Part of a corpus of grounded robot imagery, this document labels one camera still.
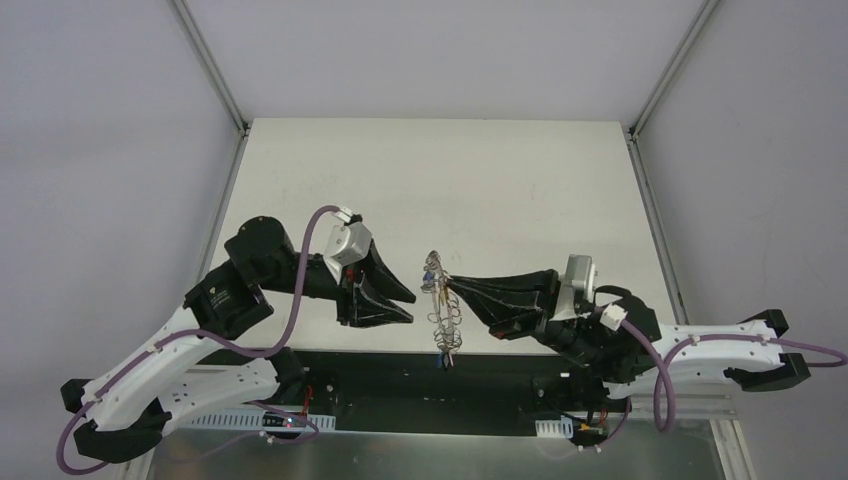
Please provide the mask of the metal disc keyring holder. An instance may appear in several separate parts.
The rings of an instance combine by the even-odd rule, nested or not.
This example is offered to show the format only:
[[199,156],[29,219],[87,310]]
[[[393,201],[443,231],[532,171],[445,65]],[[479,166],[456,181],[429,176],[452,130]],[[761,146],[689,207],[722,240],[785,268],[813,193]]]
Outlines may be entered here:
[[422,292],[428,294],[432,301],[432,311],[427,314],[427,319],[435,325],[433,340],[438,349],[437,367],[447,372],[454,367],[454,357],[463,343],[459,328],[462,323],[459,299],[447,286],[450,275],[444,270],[436,250],[429,252],[425,258],[423,275],[426,271],[435,275],[433,285],[421,285]]

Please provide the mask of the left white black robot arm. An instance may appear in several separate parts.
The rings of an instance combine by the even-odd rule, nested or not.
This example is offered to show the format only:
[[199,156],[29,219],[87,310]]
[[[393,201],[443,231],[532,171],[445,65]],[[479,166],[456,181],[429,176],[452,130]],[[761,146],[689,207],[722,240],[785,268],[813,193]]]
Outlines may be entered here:
[[184,297],[171,318],[132,355],[95,379],[71,379],[60,390],[72,420],[56,453],[68,443],[96,468],[133,460],[179,426],[235,405],[297,402],[305,370],[289,348],[292,328],[261,350],[240,337],[269,318],[268,292],[335,304],[338,322],[352,328],[409,324],[416,300],[381,259],[358,214],[330,205],[337,217],[323,253],[304,237],[295,247],[269,216],[246,221],[225,244],[227,259]]

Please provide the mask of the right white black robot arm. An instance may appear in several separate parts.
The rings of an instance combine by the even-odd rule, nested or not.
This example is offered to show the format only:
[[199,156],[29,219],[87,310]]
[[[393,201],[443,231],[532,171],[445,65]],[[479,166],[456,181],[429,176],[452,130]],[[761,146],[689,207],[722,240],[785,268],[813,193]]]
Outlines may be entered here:
[[680,326],[614,285],[590,287],[554,270],[446,282],[499,340],[532,338],[582,373],[567,384],[583,410],[670,380],[674,386],[735,383],[745,392],[792,388],[808,379],[800,353],[779,345],[788,325],[766,310],[735,325]]

